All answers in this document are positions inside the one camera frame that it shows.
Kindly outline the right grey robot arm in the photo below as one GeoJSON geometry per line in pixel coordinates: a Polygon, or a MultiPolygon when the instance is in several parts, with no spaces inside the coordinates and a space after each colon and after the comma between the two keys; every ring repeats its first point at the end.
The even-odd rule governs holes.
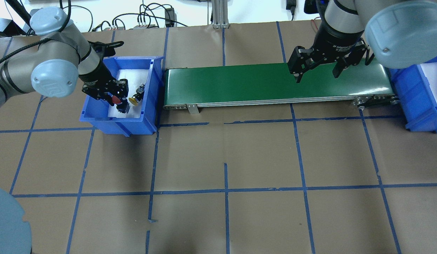
{"type": "Polygon", "coordinates": [[[299,83],[304,73],[335,63],[338,78],[365,57],[402,69],[437,57],[437,0],[316,1],[321,24],[310,48],[297,46],[288,69],[299,83]]]}

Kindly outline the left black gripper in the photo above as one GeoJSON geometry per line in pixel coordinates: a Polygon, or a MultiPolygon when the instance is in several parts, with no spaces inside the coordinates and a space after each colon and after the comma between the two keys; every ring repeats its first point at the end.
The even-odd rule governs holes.
{"type": "Polygon", "coordinates": [[[130,105],[127,101],[128,96],[128,80],[127,79],[110,79],[105,83],[85,82],[82,86],[82,92],[95,100],[104,100],[109,105],[112,103],[112,96],[117,96],[122,99],[122,103],[117,105],[117,111],[122,114],[128,114],[130,105]]]}

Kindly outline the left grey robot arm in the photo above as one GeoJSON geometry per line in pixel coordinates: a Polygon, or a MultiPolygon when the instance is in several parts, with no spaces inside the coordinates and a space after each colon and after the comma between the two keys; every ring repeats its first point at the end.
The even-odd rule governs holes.
{"type": "Polygon", "coordinates": [[[0,108],[13,96],[38,92],[45,97],[71,95],[80,79],[82,92],[104,100],[120,113],[129,111],[127,79],[116,79],[104,64],[122,41],[90,42],[59,7],[45,7],[30,18],[40,40],[0,59],[0,108]]]}

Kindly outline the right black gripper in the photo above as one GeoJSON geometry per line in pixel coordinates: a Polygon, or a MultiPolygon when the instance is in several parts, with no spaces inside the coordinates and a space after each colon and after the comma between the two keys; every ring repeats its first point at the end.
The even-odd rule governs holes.
{"type": "Polygon", "coordinates": [[[297,46],[288,60],[288,69],[295,75],[296,83],[300,83],[303,74],[322,64],[333,64],[333,77],[338,78],[350,66],[360,64],[369,53],[368,45],[359,38],[353,45],[338,46],[327,41],[320,41],[311,48],[297,46]]]}

